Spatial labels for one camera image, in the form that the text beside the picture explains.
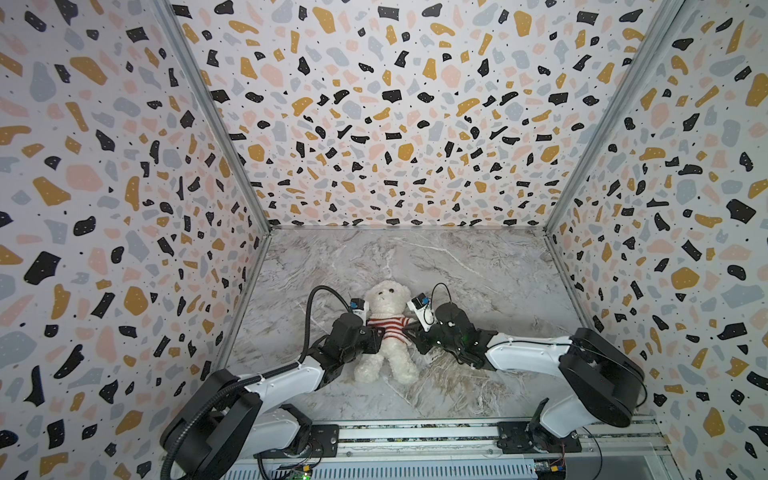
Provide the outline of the white plush teddy bear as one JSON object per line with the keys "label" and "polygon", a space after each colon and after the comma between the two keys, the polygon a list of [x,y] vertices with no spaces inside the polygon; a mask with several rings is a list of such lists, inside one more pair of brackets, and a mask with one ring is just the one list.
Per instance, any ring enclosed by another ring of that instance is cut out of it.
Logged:
{"label": "white plush teddy bear", "polygon": [[[385,280],[373,286],[365,295],[368,303],[368,319],[405,316],[404,312],[411,299],[410,289],[394,280]],[[418,380],[419,372],[413,362],[408,344],[398,340],[384,340],[379,352],[364,355],[354,371],[358,383],[372,383],[379,378],[382,366],[389,364],[394,380],[402,385],[410,385]]]}

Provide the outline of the red white striped knit sweater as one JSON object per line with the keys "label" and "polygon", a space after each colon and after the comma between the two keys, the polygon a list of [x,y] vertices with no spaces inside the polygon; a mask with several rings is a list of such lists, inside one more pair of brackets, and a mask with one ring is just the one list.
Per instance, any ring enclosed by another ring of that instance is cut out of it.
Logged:
{"label": "red white striped knit sweater", "polygon": [[404,328],[411,323],[411,320],[406,316],[394,316],[389,318],[371,318],[367,321],[367,325],[375,328],[384,329],[384,340],[398,340],[404,344],[408,344],[410,340],[404,334]]}

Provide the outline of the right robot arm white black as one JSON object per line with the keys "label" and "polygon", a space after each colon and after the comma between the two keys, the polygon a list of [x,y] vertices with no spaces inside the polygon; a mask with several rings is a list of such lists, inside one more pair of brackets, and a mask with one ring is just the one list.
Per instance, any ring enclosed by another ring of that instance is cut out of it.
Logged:
{"label": "right robot arm white black", "polygon": [[404,333],[423,355],[440,348],[474,369],[534,372],[566,383],[565,396],[542,400],[524,429],[539,450],[595,423],[626,428],[641,404],[640,367],[591,329],[555,338],[520,337],[477,328],[455,303],[433,308],[423,294],[408,308],[418,322]]}

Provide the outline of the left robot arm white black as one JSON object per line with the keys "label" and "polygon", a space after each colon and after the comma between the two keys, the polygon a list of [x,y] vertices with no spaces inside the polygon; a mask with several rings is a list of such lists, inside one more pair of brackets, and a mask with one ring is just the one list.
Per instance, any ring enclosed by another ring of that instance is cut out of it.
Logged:
{"label": "left robot arm white black", "polygon": [[304,337],[296,361],[250,376],[214,372],[163,431],[159,477],[170,479],[177,466],[185,479],[220,479],[245,446],[255,454],[290,446],[302,421],[286,409],[288,402],[327,386],[359,356],[377,353],[385,332],[345,311],[329,334],[314,342]]}

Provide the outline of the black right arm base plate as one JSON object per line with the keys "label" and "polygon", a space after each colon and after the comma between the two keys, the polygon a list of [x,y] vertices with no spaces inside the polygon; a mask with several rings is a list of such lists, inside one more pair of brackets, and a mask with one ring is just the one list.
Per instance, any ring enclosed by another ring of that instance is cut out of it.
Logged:
{"label": "black right arm base plate", "polygon": [[575,432],[557,438],[538,426],[530,427],[526,421],[505,421],[497,424],[497,447],[504,454],[581,453],[582,446]]}

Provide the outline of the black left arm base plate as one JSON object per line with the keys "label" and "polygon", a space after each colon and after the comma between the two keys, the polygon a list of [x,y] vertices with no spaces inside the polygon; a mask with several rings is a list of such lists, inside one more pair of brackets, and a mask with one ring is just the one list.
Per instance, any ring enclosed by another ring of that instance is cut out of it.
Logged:
{"label": "black left arm base plate", "polygon": [[339,447],[340,426],[318,424],[301,427],[297,437],[284,449],[261,453],[265,459],[289,459],[298,462],[310,458],[334,458]]}

